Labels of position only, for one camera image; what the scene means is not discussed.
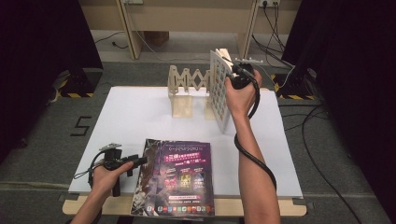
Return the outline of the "wooden expanding book rack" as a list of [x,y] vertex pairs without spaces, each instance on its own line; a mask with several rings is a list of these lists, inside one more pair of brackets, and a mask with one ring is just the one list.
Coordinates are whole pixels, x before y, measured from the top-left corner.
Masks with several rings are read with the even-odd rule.
[[204,117],[205,119],[215,119],[215,114],[209,103],[209,70],[202,73],[199,69],[191,71],[189,68],[184,68],[178,72],[177,67],[171,65],[168,72],[167,89],[173,118],[192,118],[193,94],[202,91],[204,93]]

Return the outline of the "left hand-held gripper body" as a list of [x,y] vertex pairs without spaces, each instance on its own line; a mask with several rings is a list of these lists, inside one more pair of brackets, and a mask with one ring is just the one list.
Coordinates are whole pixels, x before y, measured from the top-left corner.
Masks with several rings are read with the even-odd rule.
[[[124,163],[128,162],[127,158],[123,158],[121,156],[122,150],[118,149],[117,147],[108,146],[106,149],[103,149],[103,152],[105,154],[104,162],[102,165],[99,166],[104,166],[109,171],[116,170]],[[113,197],[120,196],[120,177],[118,178],[116,185],[113,187],[110,195],[112,195]]]

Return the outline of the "brown glossy magazine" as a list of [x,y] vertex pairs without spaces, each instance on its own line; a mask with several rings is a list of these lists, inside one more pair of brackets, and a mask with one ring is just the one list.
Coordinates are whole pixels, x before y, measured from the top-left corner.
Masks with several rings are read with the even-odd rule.
[[[165,140],[148,139],[146,141],[144,156],[148,158],[148,162],[142,165],[140,168],[140,173],[138,176],[137,185],[135,188],[133,202],[132,202],[132,208],[131,208],[131,213],[135,216],[149,217],[145,212],[145,204],[149,192],[149,181],[152,176],[157,146],[161,141],[165,141]],[[196,218],[196,217],[171,217],[171,218]]]

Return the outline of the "brown box under desk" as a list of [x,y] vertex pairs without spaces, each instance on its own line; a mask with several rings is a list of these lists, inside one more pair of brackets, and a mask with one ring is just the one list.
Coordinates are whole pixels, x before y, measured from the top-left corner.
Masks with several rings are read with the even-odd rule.
[[164,45],[169,40],[168,32],[160,32],[160,31],[145,31],[144,32],[145,40],[150,44],[160,47]]

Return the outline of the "person's left hand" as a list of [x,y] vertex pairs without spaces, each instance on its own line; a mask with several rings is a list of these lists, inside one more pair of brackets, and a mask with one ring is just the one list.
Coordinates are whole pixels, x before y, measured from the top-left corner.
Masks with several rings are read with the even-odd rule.
[[134,164],[129,161],[113,171],[107,170],[104,166],[97,166],[93,171],[92,195],[106,199],[116,185],[120,175],[130,170],[133,165]]

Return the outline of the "black curtain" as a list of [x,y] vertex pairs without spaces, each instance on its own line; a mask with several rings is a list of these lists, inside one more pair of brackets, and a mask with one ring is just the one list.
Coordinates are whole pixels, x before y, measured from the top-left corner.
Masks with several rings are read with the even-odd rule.
[[341,135],[396,224],[396,0],[301,0],[283,60],[309,69]]
[[102,66],[78,0],[0,0],[0,163],[64,71]]

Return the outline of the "white picture-grid magazine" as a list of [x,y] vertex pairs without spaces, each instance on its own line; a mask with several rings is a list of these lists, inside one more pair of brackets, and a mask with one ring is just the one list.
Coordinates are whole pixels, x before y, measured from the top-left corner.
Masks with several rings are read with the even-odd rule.
[[209,102],[222,133],[226,131],[231,116],[225,96],[225,79],[231,73],[232,63],[229,51],[227,49],[211,50]]

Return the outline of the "black stand base striped tape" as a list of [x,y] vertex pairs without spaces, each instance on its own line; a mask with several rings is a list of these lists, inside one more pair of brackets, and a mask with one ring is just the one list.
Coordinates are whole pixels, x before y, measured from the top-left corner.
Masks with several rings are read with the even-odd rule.
[[102,70],[83,70],[79,75],[67,74],[58,89],[60,97],[93,97],[96,86],[103,74]]
[[272,74],[276,96],[281,99],[314,100],[311,88],[303,78],[293,77],[292,72],[287,74]]

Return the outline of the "person's right hand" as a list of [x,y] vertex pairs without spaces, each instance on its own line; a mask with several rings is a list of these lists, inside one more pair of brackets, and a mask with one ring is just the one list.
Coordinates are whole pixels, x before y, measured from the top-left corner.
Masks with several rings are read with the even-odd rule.
[[249,83],[245,88],[236,90],[231,80],[227,77],[225,79],[225,87],[227,106],[233,118],[246,117],[256,100],[254,84]]

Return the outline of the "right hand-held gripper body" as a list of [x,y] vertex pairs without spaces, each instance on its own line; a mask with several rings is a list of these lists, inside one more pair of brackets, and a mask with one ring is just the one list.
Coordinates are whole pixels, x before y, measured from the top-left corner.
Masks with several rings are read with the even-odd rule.
[[241,71],[239,73],[234,73],[238,75],[238,80],[236,82],[232,82],[232,86],[235,90],[242,90],[247,85],[252,84],[253,87],[258,90],[261,86],[258,80],[259,72],[254,68],[251,63],[246,62],[238,62],[234,63],[238,64],[241,67]]

